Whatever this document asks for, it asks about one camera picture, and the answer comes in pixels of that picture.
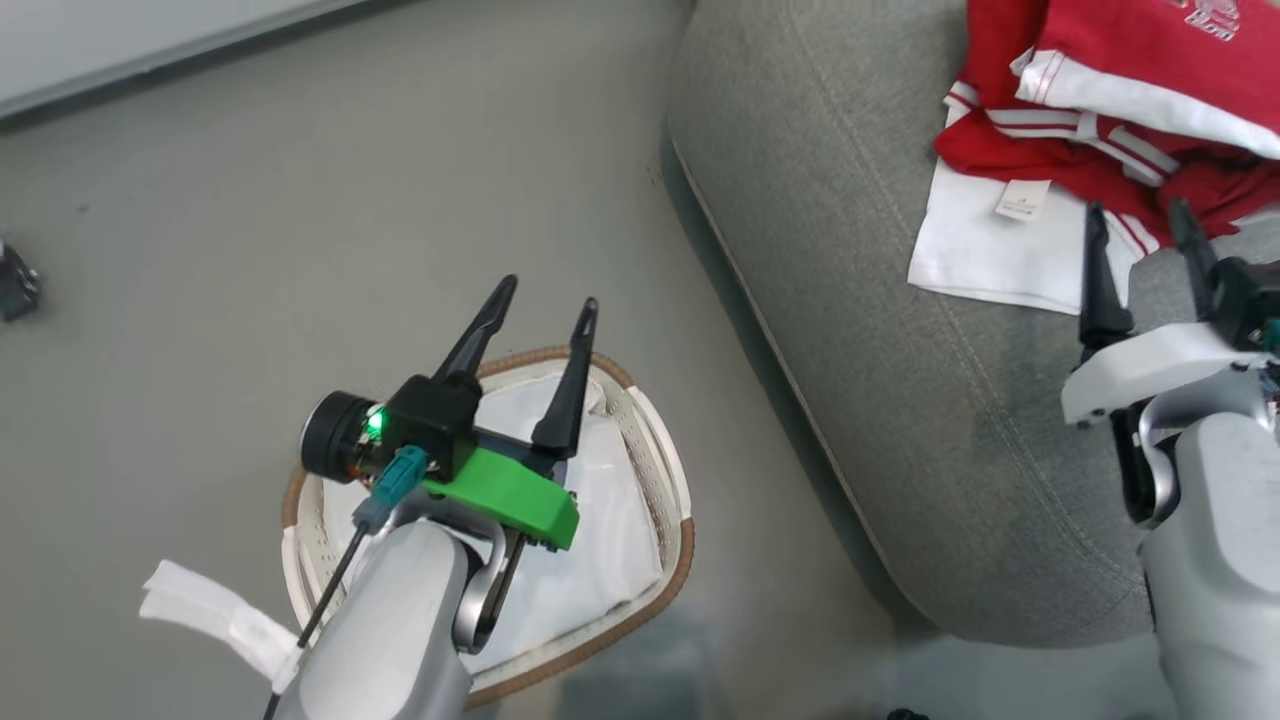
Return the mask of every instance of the gray fabric upholstery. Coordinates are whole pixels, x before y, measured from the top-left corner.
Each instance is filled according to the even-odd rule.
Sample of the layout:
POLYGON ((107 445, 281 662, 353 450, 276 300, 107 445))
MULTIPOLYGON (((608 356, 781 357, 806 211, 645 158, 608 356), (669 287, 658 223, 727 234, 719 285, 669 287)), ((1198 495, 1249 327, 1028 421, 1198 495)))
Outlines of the gray fabric upholstery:
MULTIPOLYGON (((1110 441, 1060 419, 1075 320, 906 284, 964 47, 963 0, 703 0, 672 137, 904 593, 970 639, 1142 633, 1110 441)), ((1274 259, 1262 229, 1220 250, 1274 259)), ((1189 315, 1183 277, 1139 264, 1143 325, 1189 315)))

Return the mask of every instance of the green plastic bracket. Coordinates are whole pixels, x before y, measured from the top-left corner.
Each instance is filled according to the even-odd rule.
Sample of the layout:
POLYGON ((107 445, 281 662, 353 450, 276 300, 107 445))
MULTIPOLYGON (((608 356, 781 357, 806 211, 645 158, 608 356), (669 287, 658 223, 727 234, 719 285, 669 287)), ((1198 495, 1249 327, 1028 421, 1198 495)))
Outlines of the green plastic bracket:
POLYGON ((573 496, 506 455, 477 447, 452 483, 422 484, 557 550, 573 543, 579 520, 573 496))

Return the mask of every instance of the white fabric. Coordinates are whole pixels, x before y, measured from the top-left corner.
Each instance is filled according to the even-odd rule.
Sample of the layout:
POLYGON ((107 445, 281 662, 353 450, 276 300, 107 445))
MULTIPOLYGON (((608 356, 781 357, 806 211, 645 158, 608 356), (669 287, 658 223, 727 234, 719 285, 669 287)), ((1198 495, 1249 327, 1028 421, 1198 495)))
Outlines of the white fabric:
POLYGON ((1037 50, 1021 69, 1020 78, 1019 100, 1051 108, 1092 110, 1174 135, 1235 145, 1280 160, 1280 135, 1265 126, 1167 87, 1098 72, 1057 50, 1037 50), (1052 82, 1046 83, 1048 77, 1052 82))
POLYGON ((298 637, 209 578, 161 560, 138 616, 186 625, 232 647, 265 678, 292 678, 298 637))
MULTIPOLYGON (((968 111, 948 102, 947 126, 968 111)), ((1039 218, 1019 222, 995 213, 1005 186, 938 160, 908 282, 945 295, 1079 314, 1085 204, 1053 186, 1039 218)), ((1156 247, 1137 219, 1126 220, 1129 227, 1107 213, 1107 256, 1123 302, 1129 269, 1156 247)))
MULTIPOLYGON (((558 382, 558 375, 540 378, 485 395, 476 425, 529 441, 558 382)), ((604 616, 662 578, 653 520, 622 433, 604 415, 603 402, 603 391, 590 386, 579 454, 568 461, 564 487, 577 493, 581 516, 573 546, 554 553, 525 550, 489 644, 480 655, 462 656, 472 674, 604 616)), ((351 537, 351 511, 366 495, 357 483, 325 484, 325 523, 335 546, 351 537)), ((488 557, 486 543, 462 539, 488 557)), ((362 559, 352 566, 358 578, 362 559)))

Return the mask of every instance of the black cable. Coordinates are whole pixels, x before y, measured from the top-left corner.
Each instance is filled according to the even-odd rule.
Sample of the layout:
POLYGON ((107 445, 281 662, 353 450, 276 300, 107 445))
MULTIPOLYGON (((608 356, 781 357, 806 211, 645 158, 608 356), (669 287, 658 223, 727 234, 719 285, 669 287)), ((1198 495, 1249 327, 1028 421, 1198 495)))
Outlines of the black cable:
MULTIPOLYGON (((351 565, 352 559, 356 557, 356 548, 360 547, 360 542, 365 539, 369 534, 369 525, 361 523, 356 525, 356 534, 352 536, 351 543, 347 544, 347 552, 342 553, 342 560, 338 561, 338 566, 333 571, 333 577, 329 578, 329 584, 325 585, 324 592, 320 593, 320 600, 316 601, 315 610, 311 611, 311 619, 307 620, 307 625, 302 628, 302 634, 298 635, 298 647, 306 648, 307 642, 311 641, 311 635, 315 634, 316 628, 320 626, 320 618, 324 616, 325 607, 329 607, 329 601, 333 600, 333 593, 338 592, 338 585, 342 584, 342 577, 347 574, 347 566, 351 565)), ((262 720, 271 720, 275 717, 275 706, 280 703, 280 696, 271 693, 271 700, 266 701, 266 712, 262 714, 262 720)))

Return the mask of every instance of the white cloth in basket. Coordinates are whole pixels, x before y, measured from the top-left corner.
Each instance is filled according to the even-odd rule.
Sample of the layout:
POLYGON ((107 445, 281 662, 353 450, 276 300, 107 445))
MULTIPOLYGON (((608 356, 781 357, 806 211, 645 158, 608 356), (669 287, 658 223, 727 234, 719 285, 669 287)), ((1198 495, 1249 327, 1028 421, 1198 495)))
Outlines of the white cloth in basket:
MULTIPOLYGON (((539 378, 484 396, 476 425, 529 441, 559 377, 539 378)), ((498 626, 484 652, 462 656, 479 673, 602 618, 662 577, 657 533, 618 425, 603 411, 599 387, 588 392, 579 454, 566 488, 577 493, 581 521, 567 552, 529 547, 521 557, 498 626)), ((325 486, 325 524, 340 552, 351 538, 351 511, 367 492, 356 483, 325 486)), ((486 557, 486 543, 463 538, 486 557)), ((366 543, 366 550, 371 547, 366 543)), ((361 559, 353 562, 356 574, 361 559)))

